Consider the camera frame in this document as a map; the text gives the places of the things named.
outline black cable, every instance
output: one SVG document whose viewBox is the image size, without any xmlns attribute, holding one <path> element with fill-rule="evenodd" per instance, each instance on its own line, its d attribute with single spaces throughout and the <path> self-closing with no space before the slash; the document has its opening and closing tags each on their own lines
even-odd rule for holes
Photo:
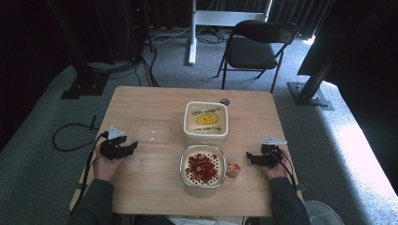
<svg viewBox="0 0 398 225">
<path fill-rule="evenodd" d="M 207 39 L 201 38 L 200 36 L 214 36 L 217 38 L 217 40 L 215 40 L 215 41 L 207 40 Z M 209 34 L 198 35 L 198 37 L 196 37 L 196 39 L 205 44 L 221 44 L 221 43 L 224 43 L 227 41 L 227 38 L 225 38 L 224 35 L 222 35 L 220 33 L 215 33 L 215 32 L 210 32 Z"/>
<path fill-rule="evenodd" d="M 124 74 L 124 75 L 122 75 L 122 76 L 120 76 L 120 77 L 109 78 L 109 80 L 118 80 L 118 79 L 122 79 L 122 78 L 125 78 L 125 77 L 131 75 L 132 73 L 134 73 L 134 71 L 129 72 L 129 73 L 127 73 L 127 74 Z"/>
<path fill-rule="evenodd" d="M 81 146 L 74 147 L 74 148 L 70 148 L 70 149 L 64 149 L 64 148 L 58 147 L 58 146 L 56 145 L 56 142 L 55 142 L 56 135 L 58 134 L 58 132 L 59 132 L 61 129 L 66 128 L 66 127 L 69 127 L 69 126 L 80 126 L 80 127 L 85 127 L 85 128 L 90 128 L 90 129 L 96 129 L 96 130 L 99 129 L 99 128 L 96 128 L 96 127 L 87 126 L 87 125 L 83 125 L 83 124 L 76 124 L 76 123 L 70 123 L 70 124 L 66 124 L 66 125 L 60 127 L 60 128 L 54 133 L 54 135 L 53 135 L 53 146 L 54 146 L 54 147 L 56 148 L 56 150 L 58 150 L 58 151 L 61 151 L 61 152 L 72 152 L 72 151 L 76 151 L 76 150 L 82 149 L 82 148 L 84 148 L 84 147 L 90 145 L 90 144 L 93 142 L 93 141 L 87 142 L 87 143 L 85 143 L 85 144 L 83 144 L 83 145 L 81 145 Z"/>
<path fill-rule="evenodd" d="M 98 73 L 109 74 L 109 73 L 117 73 L 117 72 L 126 72 L 126 71 L 130 71 L 130 70 L 132 70 L 132 69 L 135 69 L 139 63 L 140 63 L 140 62 L 139 62 L 139 61 L 137 62 L 137 59 L 136 59 L 136 58 L 133 58 L 133 57 L 132 57 L 132 58 L 129 59 L 129 61 L 128 61 L 126 64 L 121 65 L 121 66 L 119 66 L 119 67 L 99 68 L 99 67 L 90 66 L 90 68 L 91 68 L 93 71 L 98 72 Z"/>
<path fill-rule="evenodd" d="M 130 225 L 134 224 L 135 215 L 130 215 Z"/>
<path fill-rule="evenodd" d="M 93 162 L 91 162 L 90 167 L 92 167 L 94 165 L 94 163 L 100 159 L 101 157 L 103 157 L 103 155 L 100 155 L 99 157 L 94 158 Z"/>
<path fill-rule="evenodd" d="M 135 73 L 135 77 L 138 79 L 138 85 L 142 86 L 141 78 L 140 78 L 140 76 L 138 76 L 137 69 L 135 69 L 134 73 Z"/>
<path fill-rule="evenodd" d="M 82 200 L 82 197 L 84 196 L 84 192 L 85 192 L 85 185 L 87 184 L 87 178 L 88 178 L 88 173 L 90 171 L 90 167 L 91 167 L 91 159 L 93 158 L 94 155 L 94 150 L 97 147 L 97 143 L 99 141 L 100 138 L 104 137 L 105 132 L 101 133 L 97 139 L 94 141 L 93 147 L 91 148 L 90 153 L 88 154 L 88 158 L 87 161 L 85 162 L 85 168 L 84 168 L 84 177 L 83 177 L 83 182 L 82 182 L 82 188 L 80 189 L 80 194 L 79 194 L 79 198 L 77 199 L 75 205 L 73 206 L 73 209 L 70 211 L 70 213 L 72 214 L 74 209 L 76 208 L 76 205 L 78 205 L 78 203 Z"/>
<path fill-rule="evenodd" d="M 153 50 L 154 56 L 152 58 L 152 61 L 151 61 L 150 65 L 146 62 L 144 57 L 141 57 L 141 60 L 144 62 L 145 68 L 148 71 L 148 74 L 146 75 L 146 79 L 148 81 L 148 85 L 149 86 L 153 86 L 153 87 L 160 87 L 158 82 L 156 81 L 154 75 L 153 75 L 153 72 L 152 72 L 153 65 L 155 64 L 155 60 L 156 60 L 156 58 L 158 56 L 158 51 L 153 46 L 152 46 L 152 50 Z"/>
<path fill-rule="evenodd" d="M 269 153 L 270 153 L 270 154 L 279 162 L 279 164 L 281 164 L 281 165 L 284 167 L 284 169 L 287 171 L 287 173 L 288 173 L 289 176 L 290 176 L 290 180 L 292 181 L 293 189 L 294 189 L 295 191 L 297 191 L 296 179 L 295 179 L 295 177 L 293 176 L 293 174 L 289 171 L 289 169 L 287 169 L 287 167 L 282 163 L 282 161 L 279 160 L 279 159 L 272 153 L 272 151 L 269 151 Z M 289 160 L 284 154 L 282 154 L 282 156 L 285 157 L 285 158 L 289 161 L 289 163 L 290 163 L 290 160 Z"/>
</svg>

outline hand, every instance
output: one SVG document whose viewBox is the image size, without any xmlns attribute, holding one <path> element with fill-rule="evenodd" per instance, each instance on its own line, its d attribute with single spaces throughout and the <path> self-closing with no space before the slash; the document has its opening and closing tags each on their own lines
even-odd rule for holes
<svg viewBox="0 0 398 225">
<path fill-rule="evenodd" d="M 110 160 L 100 154 L 100 144 L 96 146 L 96 161 L 94 162 L 94 179 L 110 182 L 126 157 Z"/>
<path fill-rule="evenodd" d="M 280 148 L 280 150 L 283 155 L 282 163 L 284 165 L 286 165 L 286 161 L 287 161 L 286 158 L 288 158 L 289 155 L 287 155 L 286 151 L 284 151 L 283 149 Z M 284 169 L 284 167 L 280 163 L 274 168 L 270 168 L 268 166 L 260 166 L 260 169 L 261 169 L 261 171 L 263 171 L 266 174 L 268 180 L 271 180 L 276 177 L 288 177 L 287 171 Z"/>
</svg>

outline black stand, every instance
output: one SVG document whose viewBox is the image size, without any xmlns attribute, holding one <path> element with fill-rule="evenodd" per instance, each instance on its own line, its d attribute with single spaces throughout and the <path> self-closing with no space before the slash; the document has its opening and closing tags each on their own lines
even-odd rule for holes
<svg viewBox="0 0 398 225">
<path fill-rule="evenodd" d="M 61 99 L 79 99 L 79 96 L 101 96 L 105 85 L 108 82 L 109 73 L 97 75 L 97 79 L 86 82 L 81 76 L 76 76 L 72 86 L 62 94 Z"/>
<path fill-rule="evenodd" d="M 149 40 L 149 50 L 151 53 L 153 53 L 152 50 L 152 38 L 150 36 L 150 30 L 149 30 L 149 19 L 148 19 L 148 2 L 147 0 L 144 0 L 144 15 L 145 15 L 145 25 L 146 25 L 146 34 L 148 35 L 148 40 Z"/>
<path fill-rule="evenodd" d="M 288 82 L 287 85 L 293 95 L 297 105 L 307 105 L 307 106 L 320 106 L 324 111 L 334 111 L 333 106 L 330 101 L 326 100 L 322 91 L 317 89 L 315 94 L 311 97 L 306 97 L 303 92 L 303 87 L 307 83 L 305 82 Z"/>
<path fill-rule="evenodd" d="M 73 85 L 66 91 L 61 99 L 78 99 L 80 95 L 100 96 L 105 88 L 109 74 L 96 74 L 86 63 L 77 38 L 75 37 L 63 8 L 57 0 L 47 0 L 53 14 L 60 25 L 66 38 L 69 59 L 78 76 Z"/>
</svg>

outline cable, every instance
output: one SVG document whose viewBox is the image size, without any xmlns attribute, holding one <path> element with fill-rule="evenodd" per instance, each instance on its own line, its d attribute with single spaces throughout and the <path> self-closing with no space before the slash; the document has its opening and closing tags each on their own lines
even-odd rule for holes
<svg viewBox="0 0 398 225">
<path fill-rule="evenodd" d="M 153 86 L 153 87 L 160 87 L 158 82 L 156 81 L 155 77 L 153 76 L 152 73 L 152 68 L 153 65 L 155 64 L 155 60 L 158 56 L 158 51 L 156 50 L 155 47 L 152 47 L 153 52 L 154 52 L 154 57 L 150 63 L 150 65 L 146 62 L 146 60 L 144 59 L 144 57 L 141 57 L 141 60 L 144 62 L 145 68 L 148 71 L 148 74 L 146 74 L 146 80 L 148 81 L 148 85 L 149 86 Z"/>
<path fill-rule="evenodd" d="M 248 217 L 243 217 L 243 219 L 242 219 L 242 225 L 245 224 L 245 221 L 246 221 L 246 220 L 248 220 Z"/>
<path fill-rule="evenodd" d="M 93 128 L 93 129 L 96 129 L 96 130 L 99 129 L 99 128 L 96 128 L 96 127 L 87 126 L 87 125 L 83 125 L 83 124 L 75 124 L 75 123 L 66 124 L 66 125 L 60 127 L 60 128 L 54 133 L 54 135 L 53 135 L 53 146 L 54 146 L 54 147 L 56 148 L 56 150 L 58 150 L 58 151 L 61 151 L 61 152 L 72 152 L 72 151 L 76 151 L 76 150 L 82 149 L 82 148 L 84 148 L 84 147 L 86 147 L 86 146 L 88 146 L 88 145 L 90 145 L 91 143 L 94 142 L 94 141 L 87 142 L 87 143 L 85 143 L 85 144 L 83 144 L 83 145 L 81 145 L 81 146 L 74 147 L 74 148 L 70 148 L 70 149 L 64 149 L 64 148 L 58 147 L 58 146 L 56 145 L 56 142 L 55 142 L 56 135 L 58 134 L 58 132 L 59 132 L 61 129 L 66 128 L 66 127 L 69 127 L 69 126 L 81 126 L 81 127 L 90 128 L 90 129 Z"/>
<path fill-rule="evenodd" d="M 92 166 L 94 165 L 94 163 L 95 163 L 98 159 L 100 159 L 101 157 L 103 157 L 103 155 L 100 155 L 99 157 L 94 158 L 93 162 L 91 162 L 90 167 L 92 167 Z"/>
<path fill-rule="evenodd" d="M 124 74 L 124 75 L 121 75 L 120 77 L 113 77 L 113 78 L 108 78 L 108 79 L 109 79 L 109 80 L 118 80 L 118 79 L 122 79 L 122 78 L 125 78 L 125 77 L 127 77 L 127 76 L 130 76 L 133 72 L 134 72 L 134 71 L 129 72 L 129 73 Z"/>
<path fill-rule="evenodd" d="M 122 59 L 124 59 L 127 49 L 129 48 L 130 29 L 129 29 L 129 20 L 128 19 L 126 19 L 126 26 L 127 26 L 126 48 L 125 48 L 125 51 L 123 52 Z"/>
<path fill-rule="evenodd" d="M 88 173 L 90 171 L 90 167 L 91 167 L 91 159 L 93 158 L 94 155 L 94 150 L 96 149 L 97 143 L 100 140 L 100 138 L 104 137 L 106 132 L 101 133 L 97 139 L 94 141 L 93 147 L 91 148 L 90 153 L 88 154 L 88 158 L 87 161 L 85 162 L 85 169 L 84 169 L 84 177 L 83 177 L 83 182 L 82 182 L 82 188 L 80 189 L 80 194 L 79 194 L 79 198 L 77 199 L 75 205 L 73 206 L 73 209 L 70 211 L 70 213 L 72 214 L 74 209 L 76 208 L 76 205 L 78 205 L 78 203 L 82 200 L 82 197 L 84 196 L 84 191 L 85 191 L 85 185 L 87 184 L 87 178 L 88 178 Z"/>
<path fill-rule="evenodd" d="M 138 63 L 136 62 L 135 58 L 131 58 L 129 62 L 119 67 L 112 67 L 112 68 L 99 68 L 90 66 L 90 68 L 98 73 L 116 73 L 116 72 L 125 72 L 134 69 Z"/>
<path fill-rule="evenodd" d="M 216 2 L 216 0 L 213 0 L 211 3 L 210 3 L 210 5 L 207 7 L 207 11 L 209 11 L 210 10 L 210 8 L 214 5 L 214 3 Z M 219 3 L 220 3 L 220 0 L 217 0 L 217 5 L 216 5 L 216 7 L 215 7 L 215 9 L 214 10 L 217 10 L 218 9 L 218 7 L 219 7 Z M 199 32 L 197 32 L 196 33 L 196 35 L 199 35 L 202 31 L 204 31 L 205 29 L 207 28 L 207 26 L 205 26 L 202 30 L 200 30 Z M 180 32 L 180 33 L 178 33 L 178 34 L 173 34 L 173 35 L 157 35 L 157 36 L 155 36 L 155 37 L 150 37 L 150 39 L 152 40 L 152 43 L 153 44 L 163 44 L 163 43 L 166 43 L 166 42 L 168 42 L 169 40 L 171 40 L 171 39 L 173 39 L 173 38 L 189 38 L 190 36 L 191 36 L 191 34 L 187 34 L 185 37 L 182 37 L 182 35 L 184 35 L 189 29 L 191 29 L 191 26 L 190 27 L 188 27 L 188 28 L 186 28 L 185 30 L 183 30 L 182 32 Z M 156 38 L 160 38 L 160 37 L 169 37 L 168 39 L 166 39 L 166 40 L 164 40 L 164 41 L 162 41 L 162 42 L 154 42 L 153 40 L 154 39 L 156 39 Z"/>
<path fill-rule="evenodd" d="M 276 160 L 278 160 L 278 162 L 279 162 L 279 163 L 284 167 L 284 169 L 287 171 L 287 173 L 289 174 L 290 179 L 291 179 L 291 181 L 292 181 L 293 189 L 294 189 L 295 191 L 297 191 L 296 179 L 295 179 L 295 177 L 294 177 L 293 174 L 292 174 L 292 172 L 293 172 L 293 165 L 291 164 L 289 158 L 287 158 L 284 154 L 282 154 L 282 156 L 283 156 L 284 158 L 286 158 L 287 161 L 290 163 L 290 166 L 291 166 L 291 168 L 292 168 L 292 172 L 290 172 L 290 171 L 287 169 L 287 167 L 282 163 L 281 160 L 279 160 L 279 159 L 272 153 L 272 151 L 269 151 L 269 153 L 270 153 Z"/>
<path fill-rule="evenodd" d="M 201 36 L 205 36 L 205 35 L 210 35 L 210 36 L 214 36 L 217 38 L 216 41 L 211 41 L 211 40 L 207 40 L 201 37 L 197 37 L 196 39 L 202 43 L 205 44 L 221 44 L 227 41 L 228 38 L 225 38 L 224 35 L 220 34 L 220 33 L 214 33 L 214 32 L 210 32 L 209 34 L 203 34 Z"/>
<path fill-rule="evenodd" d="M 130 225 L 134 224 L 135 215 L 130 215 Z"/>
<path fill-rule="evenodd" d="M 141 78 L 140 78 L 140 76 L 138 76 L 137 70 L 135 70 L 135 77 L 137 77 L 137 79 L 138 79 L 138 85 L 139 85 L 139 86 L 142 86 Z"/>
</svg>

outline chair backrest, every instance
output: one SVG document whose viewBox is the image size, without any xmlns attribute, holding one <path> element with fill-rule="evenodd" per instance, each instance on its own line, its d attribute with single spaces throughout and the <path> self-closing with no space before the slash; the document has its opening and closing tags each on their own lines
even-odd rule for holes
<svg viewBox="0 0 398 225">
<path fill-rule="evenodd" d="M 233 36 L 244 36 L 263 43 L 291 44 L 298 34 L 298 27 L 291 22 L 261 22 L 243 21 L 232 29 L 230 39 Z"/>
</svg>

